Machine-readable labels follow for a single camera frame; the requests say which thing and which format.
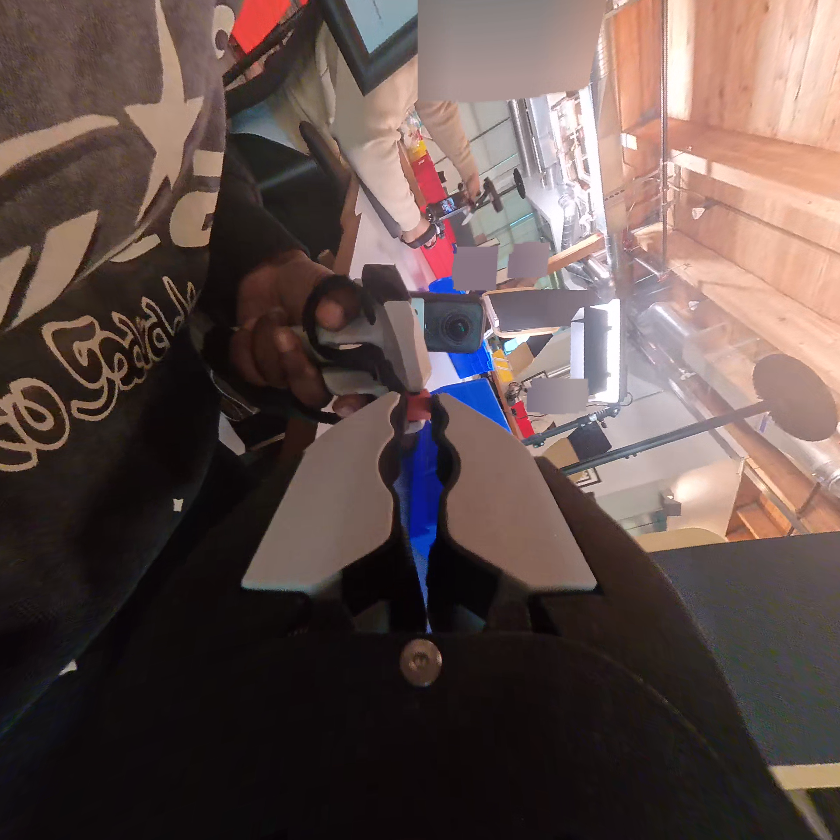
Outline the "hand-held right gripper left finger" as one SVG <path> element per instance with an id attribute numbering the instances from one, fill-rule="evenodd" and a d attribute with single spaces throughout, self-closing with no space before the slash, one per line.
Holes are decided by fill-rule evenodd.
<path id="1" fill-rule="evenodd" d="M 309 446 L 241 581 L 252 592 L 379 604 L 407 617 L 407 551 L 393 485 L 404 400 L 388 392 Z"/>

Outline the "black light stand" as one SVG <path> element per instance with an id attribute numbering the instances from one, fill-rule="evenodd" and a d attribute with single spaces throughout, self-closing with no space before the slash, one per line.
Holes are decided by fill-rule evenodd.
<path id="1" fill-rule="evenodd" d="M 770 415 L 788 435 L 806 442 L 820 442 L 835 434 L 838 425 L 836 401 L 819 375 L 801 361 L 784 353 L 763 357 L 753 368 L 752 387 L 759 398 L 757 402 L 634 444 L 579 458 L 560 467 L 560 472 L 571 477 L 760 414 Z"/>

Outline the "bright light panel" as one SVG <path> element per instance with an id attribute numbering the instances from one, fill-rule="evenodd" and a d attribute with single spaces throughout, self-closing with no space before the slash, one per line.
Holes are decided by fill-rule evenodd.
<path id="1" fill-rule="evenodd" d="M 570 324 L 570 378 L 590 403 L 618 404 L 626 390 L 623 307 L 618 299 L 580 309 Z"/>

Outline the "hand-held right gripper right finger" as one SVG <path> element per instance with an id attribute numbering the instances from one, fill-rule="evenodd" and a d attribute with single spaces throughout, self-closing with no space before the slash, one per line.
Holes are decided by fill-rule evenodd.
<path id="1" fill-rule="evenodd" d="M 490 619 L 505 602 L 591 594 L 598 583 L 538 466 L 508 430 L 436 396 L 436 618 Z"/>

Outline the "blue plastic bin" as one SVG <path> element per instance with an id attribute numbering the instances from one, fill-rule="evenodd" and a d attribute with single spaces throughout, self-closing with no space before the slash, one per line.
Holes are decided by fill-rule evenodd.
<path id="1" fill-rule="evenodd" d="M 510 430 L 491 380 L 492 361 L 485 340 L 488 327 L 478 307 L 448 302 L 423 305 L 423 332 L 432 362 L 427 389 L 450 394 Z M 438 478 L 438 447 L 432 429 L 426 425 L 405 452 L 404 476 L 397 486 L 407 511 L 403 513 L 424 604 L 427 605 L 428 557 L 437 536 L 438 503 L 443 486 Z"/>

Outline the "black office chair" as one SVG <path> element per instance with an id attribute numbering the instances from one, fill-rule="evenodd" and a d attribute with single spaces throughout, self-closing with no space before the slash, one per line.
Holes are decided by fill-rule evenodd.
<path id="1" fill-rule="evenodd" d="M 301 121 L 299 132 L 311 158 L 326 180 L 333 203 L 341 205 L 342 235 L 332 269 L 337 274 L 348 276 L 361 229 L 361 214 L 356 208 L 360 185 L 342 162 L 340 155 L 333 151 L 332 146 L 313 124 Z"/>

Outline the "printed marker sign board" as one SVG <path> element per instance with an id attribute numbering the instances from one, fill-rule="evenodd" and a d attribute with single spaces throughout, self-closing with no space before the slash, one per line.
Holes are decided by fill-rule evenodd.
<path id="1" fill-rule="evenodd" d="M 418 1 L 317 1 L 361 94 L 368 95 L 418 51 Z"/>

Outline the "person's left hand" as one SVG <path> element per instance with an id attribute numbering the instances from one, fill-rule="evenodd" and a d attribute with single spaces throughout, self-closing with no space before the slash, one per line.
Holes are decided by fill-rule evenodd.
<path id="1" fill-rule="evenodd" d="M 368 394 L 333 396 L 294 331 L 312 290 L 332 272 L 299 249 L 281 251 L 242 277 L 236 292 L 237 330 L 229 345 L 237 373 L 252 385 L 292 393 L 302 404 L 330 406 L 348 417 L 370 404 Z"/>

